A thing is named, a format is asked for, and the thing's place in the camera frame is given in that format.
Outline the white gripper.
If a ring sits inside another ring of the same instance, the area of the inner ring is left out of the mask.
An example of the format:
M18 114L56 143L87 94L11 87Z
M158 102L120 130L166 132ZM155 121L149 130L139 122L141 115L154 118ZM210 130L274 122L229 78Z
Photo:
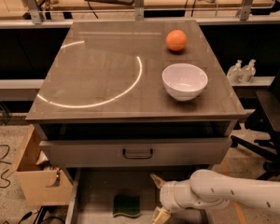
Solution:
M190 181L166 182L159 176L151 174L155 186L160 189L160 201L163 207L156 207L151 224L165 224L171 213L179 212L193 206L196 196L191 190Z

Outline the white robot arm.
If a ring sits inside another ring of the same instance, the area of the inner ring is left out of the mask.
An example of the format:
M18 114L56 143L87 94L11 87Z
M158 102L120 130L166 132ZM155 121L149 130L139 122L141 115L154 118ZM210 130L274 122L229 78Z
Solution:
M165 224L171 214L188 209L220 209L230 201L266 210L280 216L280 182L229 177L200 169L189 179L165 181L151 174L160 190L151 224Z

